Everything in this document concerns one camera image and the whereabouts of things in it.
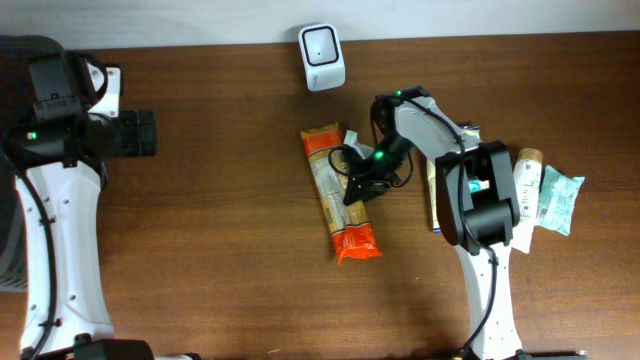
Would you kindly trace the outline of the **green plastic pouch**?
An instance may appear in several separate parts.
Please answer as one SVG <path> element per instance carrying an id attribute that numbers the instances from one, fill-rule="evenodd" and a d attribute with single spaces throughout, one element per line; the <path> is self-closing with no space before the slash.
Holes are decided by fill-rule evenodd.
<path id="1" fill-rule="evenodd" d="M 575 202 L 584 181 L 584 177 L 567 177 L 547 165 L 540 187 L 537 225 L 569 236 Z"/>

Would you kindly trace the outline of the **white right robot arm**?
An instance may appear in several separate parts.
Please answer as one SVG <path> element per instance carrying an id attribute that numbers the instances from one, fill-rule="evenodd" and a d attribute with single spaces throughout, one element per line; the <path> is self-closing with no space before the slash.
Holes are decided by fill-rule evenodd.
<path id="1" fill-rule="evenodd" d="M 460 260 L 470 313 L 469 337 L 455 356 L 521 356 L 509 280 L 520 211 L 506 146 L 463 133 L 421 86 L 376 96 L 370 121 L 383 137 L 368 155 L 352 146 L 344 150 L 344 204 L 366 202 L 401 186 L 396 172 L 412 150 L 432 161 L 437 218 Z"/>

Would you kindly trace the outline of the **orange spaghetti packet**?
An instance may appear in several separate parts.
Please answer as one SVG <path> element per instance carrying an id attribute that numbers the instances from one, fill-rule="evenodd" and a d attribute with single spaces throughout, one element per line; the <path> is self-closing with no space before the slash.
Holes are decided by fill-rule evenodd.
<path id="1" fill-rule="evenodd" d="M 346 258 L 381 257 L 362 201 L 343 203 L 349 171 L 342 156 L 343 134 L 337 123 L 300 132 L 307 160 L 331 235 L 338 264 Z"/>

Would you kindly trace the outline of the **white tube with tan cap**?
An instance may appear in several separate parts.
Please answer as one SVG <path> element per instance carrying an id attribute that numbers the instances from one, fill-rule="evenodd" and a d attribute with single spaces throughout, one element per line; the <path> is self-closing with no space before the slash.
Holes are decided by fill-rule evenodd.
<path id="1" fill-rule="evenodd" d="M 520 220 L 514 227 L 512 247 L 523 253 L 530 252 L 534 227 L 537 224 L 543 153 L 533 148 L 523 148 L 514 166 L 513 177 Z"/>

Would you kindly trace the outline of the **small green tissue pack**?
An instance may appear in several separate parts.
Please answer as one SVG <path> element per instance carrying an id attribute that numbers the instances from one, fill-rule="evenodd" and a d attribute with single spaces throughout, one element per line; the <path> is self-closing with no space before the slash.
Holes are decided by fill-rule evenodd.
<path id="1" fill-rule="evenodd" d="M 488 180 L 474 179 L 470 180 L 468 185 L 471 193 L 480 192 L 490 188 L 490 182 Z"/>

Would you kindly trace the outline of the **yellow white snack bag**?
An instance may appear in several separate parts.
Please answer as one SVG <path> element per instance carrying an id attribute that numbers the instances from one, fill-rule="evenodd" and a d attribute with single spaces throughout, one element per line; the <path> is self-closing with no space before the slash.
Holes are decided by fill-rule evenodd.
<path id="1" fill-rule="evenodd" d="M 480 137 L 480 127 L 476 125 L 461 126 L 463 133 L 473 137 Z M 436 200 L 436 172 L 435 165 L 431 160 L 426 161 L 426 185 L 429 191 L 431 225 L 432 231 L 436 234 L 441 232 L 440 224 L 437 217 L 437 200 Z"/>

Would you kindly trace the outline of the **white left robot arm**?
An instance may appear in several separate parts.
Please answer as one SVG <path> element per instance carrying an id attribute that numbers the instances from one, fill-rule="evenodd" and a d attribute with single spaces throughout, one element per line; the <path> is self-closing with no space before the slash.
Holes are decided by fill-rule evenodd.
<path id="1" fill-rule="evenodd" d="M 152 359 L 144 340 L 117 339 L 99 268 L 97 206 L 109 158 L 153 156 L 149 110 L 122 111 L 121 70 L 75 51 L 30 59 L 31 119 L 1 144 L 16 175 L 26 232 L 23 359 Z"/>

